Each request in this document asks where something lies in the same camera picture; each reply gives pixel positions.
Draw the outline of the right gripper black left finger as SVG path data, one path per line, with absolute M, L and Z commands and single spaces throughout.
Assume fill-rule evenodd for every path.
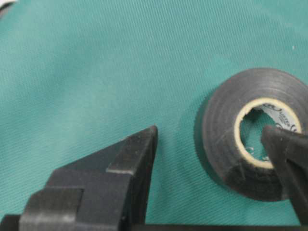
M 22 231 L 119 231 L 144 223 L 158 129 L 150 126 L 55 169 L 32 194 Z

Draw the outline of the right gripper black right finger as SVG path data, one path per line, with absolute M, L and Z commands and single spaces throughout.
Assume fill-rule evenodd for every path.
M 308 225 L 308 136 L 266 125 L 261 143 L 303 226 Z

